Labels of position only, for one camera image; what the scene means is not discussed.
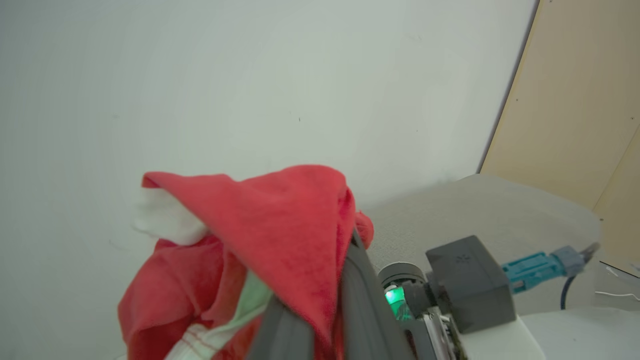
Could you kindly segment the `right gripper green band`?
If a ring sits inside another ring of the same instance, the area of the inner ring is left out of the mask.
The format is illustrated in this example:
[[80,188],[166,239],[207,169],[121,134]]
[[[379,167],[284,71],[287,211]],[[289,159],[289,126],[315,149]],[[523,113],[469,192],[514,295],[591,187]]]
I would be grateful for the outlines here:
[[[356,229],[341,274],[346,360],[465,360],[452,315],[438,306],[425,274],[394,262],[377,276]],[[313,360],[314,330],[272,296],[247,360]]]

